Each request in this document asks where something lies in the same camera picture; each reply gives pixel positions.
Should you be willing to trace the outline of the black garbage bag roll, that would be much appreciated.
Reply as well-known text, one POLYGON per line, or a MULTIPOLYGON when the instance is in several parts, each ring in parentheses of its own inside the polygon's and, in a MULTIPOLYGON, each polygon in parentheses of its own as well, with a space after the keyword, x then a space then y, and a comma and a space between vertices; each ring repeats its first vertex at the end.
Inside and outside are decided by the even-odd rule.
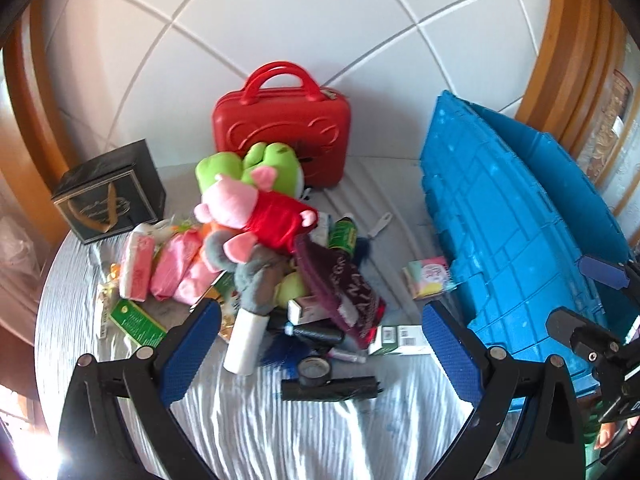
POLYGON ((345 333, 339 328, 317 323, 294 325, 282 312, 272 312, 267 323, 267 330, 286 336, 305 338, 319 344, 335 346, 344 341, 345 333))

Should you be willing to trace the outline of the white bag roll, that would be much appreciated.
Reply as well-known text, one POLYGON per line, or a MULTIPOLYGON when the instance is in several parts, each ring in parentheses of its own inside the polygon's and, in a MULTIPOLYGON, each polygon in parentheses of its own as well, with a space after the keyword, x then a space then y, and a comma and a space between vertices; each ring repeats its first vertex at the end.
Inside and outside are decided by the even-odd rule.
POLYGON ((254 373, 268 322, 268 315, 258 315, 245 309, 238 311, 222 364, 227 372, 238 376, 254 373))

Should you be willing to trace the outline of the green white medicine box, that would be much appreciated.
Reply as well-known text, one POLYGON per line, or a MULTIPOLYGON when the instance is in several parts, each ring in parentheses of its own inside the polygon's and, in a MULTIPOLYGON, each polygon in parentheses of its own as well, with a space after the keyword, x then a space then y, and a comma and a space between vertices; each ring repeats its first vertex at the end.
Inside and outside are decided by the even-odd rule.
POLYGON ((421 325, 381 325, 368 352, 370 356, 428 356, 433 350, 421 325))

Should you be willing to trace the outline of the pastel tissue pack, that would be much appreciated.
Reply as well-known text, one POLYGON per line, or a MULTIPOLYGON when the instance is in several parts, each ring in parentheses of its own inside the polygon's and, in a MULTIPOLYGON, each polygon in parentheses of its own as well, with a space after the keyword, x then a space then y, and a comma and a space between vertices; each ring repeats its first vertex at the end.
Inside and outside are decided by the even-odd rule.
POLYGON ((456 286, 442 256, 408 262, 402 274, 414 300, 436 297, 456 286))

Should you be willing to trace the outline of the pink soft pouch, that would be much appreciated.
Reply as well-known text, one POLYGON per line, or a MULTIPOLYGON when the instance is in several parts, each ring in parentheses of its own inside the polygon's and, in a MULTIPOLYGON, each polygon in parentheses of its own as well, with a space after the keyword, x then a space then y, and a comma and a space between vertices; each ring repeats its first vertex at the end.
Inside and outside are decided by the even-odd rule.
POLYGON ((183 275, 172 299, 189 306, 196 304, 219 274, 219 268, 214 266, 211 269, 202 257, 197 255, 183 275))

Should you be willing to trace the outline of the orange green snack packet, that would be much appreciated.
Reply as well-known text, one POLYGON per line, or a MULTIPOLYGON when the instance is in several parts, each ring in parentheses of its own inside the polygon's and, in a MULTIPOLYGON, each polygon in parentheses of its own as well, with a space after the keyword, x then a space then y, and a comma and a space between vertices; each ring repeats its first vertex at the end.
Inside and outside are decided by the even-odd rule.
POLYGON ((225 342, 229 342, 241 299, 239 292, 235 289, 233 274, 221 272, 198 300, 204 298, 215 300, 220 307, 221 326, 219 337, 225 342))

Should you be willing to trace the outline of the white ointment tube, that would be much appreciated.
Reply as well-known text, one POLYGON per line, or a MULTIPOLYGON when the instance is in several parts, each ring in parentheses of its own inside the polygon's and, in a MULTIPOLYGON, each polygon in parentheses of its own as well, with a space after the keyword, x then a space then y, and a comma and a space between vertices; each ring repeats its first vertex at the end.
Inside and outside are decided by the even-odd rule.
POLYGON ((326 352, 326 355, 331 359, 352 364, 364 364, 365 362, 367 362, 366 356, 343 349, 332 348, 328 352, 326 352))

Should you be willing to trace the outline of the black flat bar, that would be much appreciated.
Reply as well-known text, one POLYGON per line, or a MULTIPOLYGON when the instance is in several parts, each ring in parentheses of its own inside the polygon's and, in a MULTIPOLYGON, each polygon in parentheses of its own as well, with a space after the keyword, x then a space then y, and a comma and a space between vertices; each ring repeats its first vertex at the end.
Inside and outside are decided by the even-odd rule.
POLYGON ((300 380, 283 379, 282 401, 343 402, 375 399, 383 391, 374 376, 340 378, 323 385, 304 385, 300 380))

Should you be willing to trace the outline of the pink wipes pack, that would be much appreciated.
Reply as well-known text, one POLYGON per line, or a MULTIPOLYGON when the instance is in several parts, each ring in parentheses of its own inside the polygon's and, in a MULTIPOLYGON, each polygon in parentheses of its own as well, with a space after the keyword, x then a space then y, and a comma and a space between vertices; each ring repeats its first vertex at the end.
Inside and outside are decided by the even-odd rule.
POLYGON ((196 229, 180 232, 168 240, 151 276, 150 293, 156 300, 174 296, 201 246, 202 239, 196 229))

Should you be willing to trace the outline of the grey mouse plush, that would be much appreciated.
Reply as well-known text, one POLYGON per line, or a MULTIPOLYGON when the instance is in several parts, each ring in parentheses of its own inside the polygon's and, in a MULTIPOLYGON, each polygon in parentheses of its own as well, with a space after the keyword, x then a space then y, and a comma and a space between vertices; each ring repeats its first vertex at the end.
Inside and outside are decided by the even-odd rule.
POLYGON ((277 288, 291 273, 288 258, 265 246, 256 245, 246 263, 235 263, 224 252, 224 243, 231 237, 232 233, 228 230, 209 233, 204 240, 203 260, 215 270, 233 274, 242 309, 260 316, 270 315, 276 306, 274 295, 277 288))

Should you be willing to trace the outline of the white plastic clip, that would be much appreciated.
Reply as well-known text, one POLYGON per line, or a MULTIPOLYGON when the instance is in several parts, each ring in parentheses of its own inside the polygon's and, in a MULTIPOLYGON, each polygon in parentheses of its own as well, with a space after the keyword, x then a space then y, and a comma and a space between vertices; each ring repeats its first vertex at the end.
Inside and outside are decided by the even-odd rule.
POLYGON ((375 222, 375 225, 367 232, 367 237, 369 237, 370 240, 373 240, 378 236, 378 234, 382 233, 388 227, 393 218, 394 215, 391 212, 382 214, 381 218, 379 218, 378 221, 375 222))

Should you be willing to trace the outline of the small green plush ball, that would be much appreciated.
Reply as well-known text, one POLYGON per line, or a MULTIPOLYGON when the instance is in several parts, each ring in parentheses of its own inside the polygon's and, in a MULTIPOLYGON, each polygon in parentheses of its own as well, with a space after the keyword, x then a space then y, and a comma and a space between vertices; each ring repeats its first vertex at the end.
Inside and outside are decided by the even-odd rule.
POLYGON ((309 289, 298 272, 285 275, 274 290, 274 304, 279 308, 286 308, 290 300, 307 297, 309 289))

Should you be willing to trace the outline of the maroon knit beanie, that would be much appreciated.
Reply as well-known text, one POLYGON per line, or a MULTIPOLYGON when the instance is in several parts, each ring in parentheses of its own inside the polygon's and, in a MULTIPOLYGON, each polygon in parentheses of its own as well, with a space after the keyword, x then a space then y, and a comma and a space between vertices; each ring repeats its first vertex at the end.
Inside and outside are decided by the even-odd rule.
POLYGON ((308 235, 294 243, 299 273, 331 321, 364 350, 374 341, 386 302, 344 252, 316 244, 308 235))

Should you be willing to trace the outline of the pink pig plush red shirt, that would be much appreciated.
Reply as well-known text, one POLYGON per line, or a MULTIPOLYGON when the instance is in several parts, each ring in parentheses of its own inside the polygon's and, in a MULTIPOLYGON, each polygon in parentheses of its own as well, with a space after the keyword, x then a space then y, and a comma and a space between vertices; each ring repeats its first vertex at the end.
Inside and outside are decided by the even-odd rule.
POLYGON ((194 214, 203 223, 213 221, 235 230, 235 236, 224 243, 224 252, 235 263, 246 263, 257 244, 293 255, 296 236, 311 232, 319 220, 318 211, 273 191, 269 181, 256 188, 224 174, 217 174, 202 193, 194 214))

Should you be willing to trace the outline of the red hard-shell case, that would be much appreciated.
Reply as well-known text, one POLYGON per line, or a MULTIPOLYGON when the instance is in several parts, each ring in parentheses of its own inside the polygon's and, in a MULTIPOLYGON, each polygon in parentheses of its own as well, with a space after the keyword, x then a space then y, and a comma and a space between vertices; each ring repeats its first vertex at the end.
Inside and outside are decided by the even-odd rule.
POLYGON ((258 67, 241 89, 217 101, 212 116, 217 151, 245 156, 259 142, 284 143, 313 188, 342 180, 351 120, 344 94, 288 61, 258 67))

